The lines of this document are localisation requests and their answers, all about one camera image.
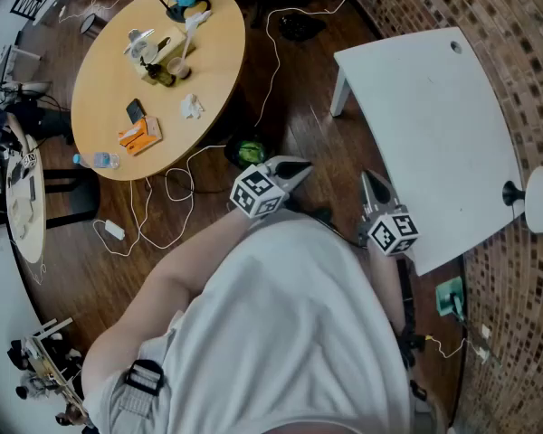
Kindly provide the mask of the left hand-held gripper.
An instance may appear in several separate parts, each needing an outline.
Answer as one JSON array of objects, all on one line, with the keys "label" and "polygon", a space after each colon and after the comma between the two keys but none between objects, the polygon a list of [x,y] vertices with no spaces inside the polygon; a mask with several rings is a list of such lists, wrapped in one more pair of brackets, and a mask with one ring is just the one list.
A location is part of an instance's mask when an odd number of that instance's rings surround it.
[{"label": "left hand-held gripper", "polygon": [[312,163],[297,156],[276,156],[251,164],[233,183],[229,199],[248,218],[276,212],[311,173]]}]

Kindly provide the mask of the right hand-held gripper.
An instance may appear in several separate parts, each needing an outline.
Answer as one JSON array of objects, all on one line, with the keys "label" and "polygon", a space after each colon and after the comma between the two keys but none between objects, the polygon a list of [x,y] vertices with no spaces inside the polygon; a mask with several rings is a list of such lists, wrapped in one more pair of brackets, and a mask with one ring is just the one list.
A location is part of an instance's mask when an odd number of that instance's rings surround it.
[{"label": "right hand-held gripper", "polygon": [[[419,237],[413,218],[400,205],[395,188],[382,175],[366,170],[360,176],[364,214],[358,225],[362,244],[372,241],[386,256],[409,250]],[[373,207],[396,207],[389,212],[374,212]]]}]

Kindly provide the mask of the person's right forearm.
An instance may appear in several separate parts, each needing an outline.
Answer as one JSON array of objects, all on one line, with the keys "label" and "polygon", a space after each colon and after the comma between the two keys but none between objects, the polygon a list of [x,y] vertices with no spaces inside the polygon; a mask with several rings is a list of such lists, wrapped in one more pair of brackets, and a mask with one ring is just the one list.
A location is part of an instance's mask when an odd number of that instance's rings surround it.
[{"label": "person's right forearm", "polygon": [[370,282],[395,332],[400,335],[406,326],[404,300],[397,263],[373,244],[368,246]]}]

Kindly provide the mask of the person's left forearm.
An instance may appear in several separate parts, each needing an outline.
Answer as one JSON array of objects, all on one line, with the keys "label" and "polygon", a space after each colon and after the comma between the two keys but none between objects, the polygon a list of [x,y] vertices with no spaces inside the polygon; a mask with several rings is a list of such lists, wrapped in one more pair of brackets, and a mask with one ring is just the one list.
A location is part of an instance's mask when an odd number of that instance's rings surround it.
[{"label": "person's left forearm", "polygon": [[170,251],[150,272],[144,287],[177,287],[194,295],[205,287],[226,256],[254,225],[239,209]]}]

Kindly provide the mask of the white rectangular table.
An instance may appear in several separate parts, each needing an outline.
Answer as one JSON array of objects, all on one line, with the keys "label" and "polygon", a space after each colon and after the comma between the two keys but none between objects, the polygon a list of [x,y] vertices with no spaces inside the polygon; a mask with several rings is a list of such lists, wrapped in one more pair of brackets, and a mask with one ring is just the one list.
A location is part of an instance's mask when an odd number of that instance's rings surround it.
[{"label": "white rectangular table", "polygon": [[[456,41],[462,53],[450,46]],[[424,275],[511,223],[503,185],[521,178],[510,133],[473,48],[456,27],[336,52],[330,112],[354,96],[419,239]]]}]

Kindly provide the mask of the black bin with green liner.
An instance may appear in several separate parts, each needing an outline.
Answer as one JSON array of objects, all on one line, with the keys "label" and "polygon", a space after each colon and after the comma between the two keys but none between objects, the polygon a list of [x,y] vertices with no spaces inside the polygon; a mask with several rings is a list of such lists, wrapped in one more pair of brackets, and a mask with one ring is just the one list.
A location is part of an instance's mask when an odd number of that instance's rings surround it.
[{"label": "black bin with green liner", "polygon": [[233,165],[243,170],[250,165],[264,163],[269,154],[263,143],[239,139],[226,144],[224,155]]}]

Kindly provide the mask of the green dustpan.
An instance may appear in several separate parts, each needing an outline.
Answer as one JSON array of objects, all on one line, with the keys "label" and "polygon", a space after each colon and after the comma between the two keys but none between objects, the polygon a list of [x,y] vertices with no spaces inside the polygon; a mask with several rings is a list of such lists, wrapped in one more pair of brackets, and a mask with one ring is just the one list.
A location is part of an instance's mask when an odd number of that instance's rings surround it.
[{"label": "green dustpan", "polygon": [[464,322],[464,293],[462,278],[445,281],[435,288],[436,309],[439,316],[453,315]]}]

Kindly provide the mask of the black plastic bag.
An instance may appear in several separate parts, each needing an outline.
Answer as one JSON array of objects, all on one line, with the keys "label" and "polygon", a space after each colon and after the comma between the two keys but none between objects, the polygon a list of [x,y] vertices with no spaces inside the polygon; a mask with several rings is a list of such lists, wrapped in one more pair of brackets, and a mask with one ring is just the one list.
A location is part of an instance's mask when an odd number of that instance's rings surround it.
[{"label": "black plastic bag", "polygon": [[326,23],[307,14],[292,13],[279,20],[279,32],[291,42],[305,42],[326,28]]}]

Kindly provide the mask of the paper cup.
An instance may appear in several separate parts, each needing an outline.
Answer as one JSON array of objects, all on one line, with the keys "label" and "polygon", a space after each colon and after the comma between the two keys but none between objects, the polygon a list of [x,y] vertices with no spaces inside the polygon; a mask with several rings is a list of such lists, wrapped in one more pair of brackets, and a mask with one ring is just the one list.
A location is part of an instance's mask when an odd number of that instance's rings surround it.
[{"label": "paper cup", "polygon": [[181,57],[172,58],[167,64],[167,71],[179,80],[184,80],[191,74],[190,67]]}]

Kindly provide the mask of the dark glass bottle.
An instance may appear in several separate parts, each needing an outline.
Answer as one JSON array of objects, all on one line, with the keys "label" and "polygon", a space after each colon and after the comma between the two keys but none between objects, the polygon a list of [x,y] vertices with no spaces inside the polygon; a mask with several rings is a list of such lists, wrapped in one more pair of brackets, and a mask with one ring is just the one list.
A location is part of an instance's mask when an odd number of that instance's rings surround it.
[{"label": "dark glass bottle", "polygon": [[150,79],[155,83],[159,83],[165,87],[171,87],[176,83],[176,77],[169,73],[163,66],[160,64],[151,64],[148,63],[145,65],[145,69],[148,73]]}]

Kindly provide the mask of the person's white shirt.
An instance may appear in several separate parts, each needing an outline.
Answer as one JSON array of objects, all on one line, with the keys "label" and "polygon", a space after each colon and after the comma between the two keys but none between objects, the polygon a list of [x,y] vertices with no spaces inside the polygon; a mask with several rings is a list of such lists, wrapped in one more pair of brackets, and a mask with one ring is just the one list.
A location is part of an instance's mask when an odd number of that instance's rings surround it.
[{"label": "person's white shirt", "polygon": [[[100,434],[423,434],[397,342],[352,249],[311,218],[255,223],[202,291],[141,287],[91,346],[84,405]],[[158,363],[158,396],[125,383]]]}]

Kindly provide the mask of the clear water bottle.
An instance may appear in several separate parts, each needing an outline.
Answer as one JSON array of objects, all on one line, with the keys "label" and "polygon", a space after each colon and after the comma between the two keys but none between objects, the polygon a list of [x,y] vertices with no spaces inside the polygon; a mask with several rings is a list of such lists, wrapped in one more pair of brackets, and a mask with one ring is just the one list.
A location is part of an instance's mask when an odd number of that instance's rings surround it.
[{"label": "clear water bottle", "polygon": [[74,154],[73,163],[86,168],[94,169],[117,169],[119,167],[119,156],[107,152],[95,152],[92,154]]}]

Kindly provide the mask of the round wooden table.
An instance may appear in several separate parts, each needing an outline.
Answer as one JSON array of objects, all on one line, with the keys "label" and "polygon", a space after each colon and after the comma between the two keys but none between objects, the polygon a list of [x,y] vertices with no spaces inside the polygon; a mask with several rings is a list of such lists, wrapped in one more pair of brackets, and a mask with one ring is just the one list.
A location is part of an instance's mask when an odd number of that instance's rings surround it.
[{"label": "round wooden table", "polygon": [[[192,38],[195,49],[186,56],[191,75],[174,87],[142,80],[123,53],[132,29],[162,33],[184,28],[167,17],[158,0],[132,1],[92,43],[74,84],[71,125],[80,153],[119,156],[119,167],[101,169],[100,175],[132,181],[165,170],[190,152],[224,112],[243,67],[245,22],[235,0],[209,1],[212,14],[199,25]],[[205,109],[199,119],[181,115],[180,103],[187,94],[195,94]],[[119,144],[119,132],[132,126],[126,107],[133,99],[158,119],[163,136],[137,156]]]}]

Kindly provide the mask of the small white fan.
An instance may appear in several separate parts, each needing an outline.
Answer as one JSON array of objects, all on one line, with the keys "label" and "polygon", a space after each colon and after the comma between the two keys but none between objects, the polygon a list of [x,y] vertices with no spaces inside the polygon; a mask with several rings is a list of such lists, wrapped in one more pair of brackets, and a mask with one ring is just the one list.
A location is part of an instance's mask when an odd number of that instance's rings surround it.
[{"label": "small white fan", "polygon": [[138,29],[133,29],[129,32],[129,45],[123,51],[132,62],[139,64],[143,61],[145,64],[151,63],[158,54],[158,44],[149,39],[155,32],[154,29],[149,29],[141,32]]}]

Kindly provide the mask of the oval light wooden table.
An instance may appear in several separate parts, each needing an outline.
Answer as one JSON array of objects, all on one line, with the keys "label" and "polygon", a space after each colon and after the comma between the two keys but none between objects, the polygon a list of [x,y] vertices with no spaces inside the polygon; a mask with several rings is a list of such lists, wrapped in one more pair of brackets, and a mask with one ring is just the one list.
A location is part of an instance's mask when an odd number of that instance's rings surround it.
[{"label": "oval light wooden table", "polygon": [[46,231],[43,164],[36,140],[27,135],[35,164],[25,171],[19,153],[9,156],[5,178],[8,226],[24,259],[35,264],[42,260]]}]

